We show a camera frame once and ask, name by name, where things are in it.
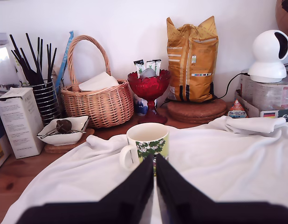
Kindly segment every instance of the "white camera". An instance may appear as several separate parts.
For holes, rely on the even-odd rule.
[[[255,63],[248,71],[251,79],[259,83],[277,83],[287,76],[281,62],[288,55],[288,37],[279,30],[268,30],[253,43]]]

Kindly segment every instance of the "wicker basket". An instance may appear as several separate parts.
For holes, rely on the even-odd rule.
[[[109,60],[103,47],[92,37],[81,35],[76,37],[68,52],[68,64],[71,86],[61,89],[64,106],[68,116],[79,117],[88,115],[88,127],[100,128],[123,124],[131,119],[134,105],[127,80],[118,80],[119,85],[98,91],[81,91],[75,77],[73,51],[81,40],[94,43],[101,51],[105,60],[106,72],[111,75]]]

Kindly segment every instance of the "cork coaster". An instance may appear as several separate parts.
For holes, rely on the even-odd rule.
[[[227,105],[222,99],[204,103],[171,101],[168,103],[168,112],[174,119],[182,122],[207,124],[225,115],[226,107]]]
[[[168,103],[169,114],[183,116],[187,118],[205,118],[216,116],[226,110],[226,102],[222,99],[216,99],[204,103],[189,103],[171,101]]]
[[[213,116],[209,116],[209,117],[204,117],[204,118],[188,118],[185,116],[181,116],[181,115],[171,115],[174,119],[185,122],[185,123],[192,123],[192,124],[207,124],[208,122],[219,118],[223,115],[226,115],[226,111],[223,111],[219,114],[213,115]]]

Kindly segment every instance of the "white fabric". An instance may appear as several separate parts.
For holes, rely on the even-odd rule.
[[[107,72],[104,71],[101,74],[87,80],[86,82],[79,84],[79,88],[82,91],[95,91],[117,85],[119,85],[118,81],[113,76],[110,76]]]
[[[215,201],[268,201],[288,206],[288,123],[285,119],[232,119],[170,129],[169,161]],[[96,136],[50,164],[9,208],[3,223],[15,223],[31,206],[48,202],[98,201],[130,172],[119,166],[125,135]],[[155,191],[152,224],[161,223]]]

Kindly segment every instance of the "cable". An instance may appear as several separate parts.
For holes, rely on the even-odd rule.
[[[166,104],[166,103],[169,103],[170,101],[171,101],[171,100],[166,99],[166,100],[162,103],[162,105],[164,105],[164,104]]]
[[[228,93],[228,89],[229,89],[230,83],[233,81],[233,79],[235,79],[235,78],[236,78],[237,76],[239,76],[239,75],[247,75],[247,73],[239,73],[239,74],[237,74],[236,76],[234,76],[234,77],[229,81],[229,83],[228,83],[228,85],[227,85],[226,93],[224,94],[224,96],[227,95],[227,93]]]

